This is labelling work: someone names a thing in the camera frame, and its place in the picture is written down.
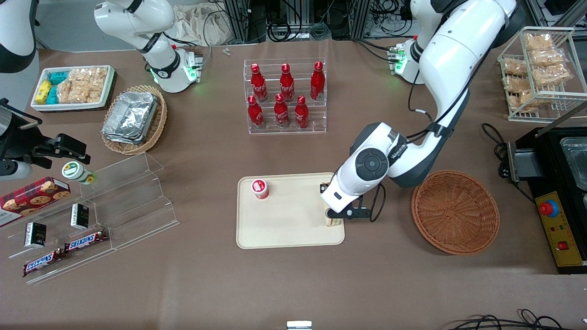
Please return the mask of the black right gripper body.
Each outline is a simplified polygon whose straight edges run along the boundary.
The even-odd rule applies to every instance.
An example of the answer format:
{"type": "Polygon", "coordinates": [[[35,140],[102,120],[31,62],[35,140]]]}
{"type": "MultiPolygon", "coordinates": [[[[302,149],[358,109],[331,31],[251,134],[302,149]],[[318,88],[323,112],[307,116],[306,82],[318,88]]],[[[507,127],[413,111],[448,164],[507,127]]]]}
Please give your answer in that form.
{"type": "Polygon", "coordinates": [[[49,137],[44,136],[38,126],[28,127],[29,122],[19,115],[19,110],[1,100],[1,163],[21,161],[42,168],[52,167],[52,160],[38,148],[49,147],[49,137]]]}

